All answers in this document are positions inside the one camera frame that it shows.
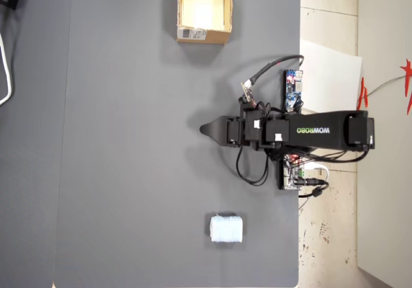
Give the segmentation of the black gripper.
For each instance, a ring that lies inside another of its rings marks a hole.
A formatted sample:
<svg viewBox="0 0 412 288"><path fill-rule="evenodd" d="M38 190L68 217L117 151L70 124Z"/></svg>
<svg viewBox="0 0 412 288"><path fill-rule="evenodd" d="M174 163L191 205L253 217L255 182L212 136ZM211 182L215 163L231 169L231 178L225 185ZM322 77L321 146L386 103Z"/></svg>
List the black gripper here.
<svg viewBox="0 0 412 288"><path fill-rule="evenodd" d="M222 115L202 124L200 132L219 145L256 148L263 141L263 112L252 106L241 106L239 116Z"/></svg>

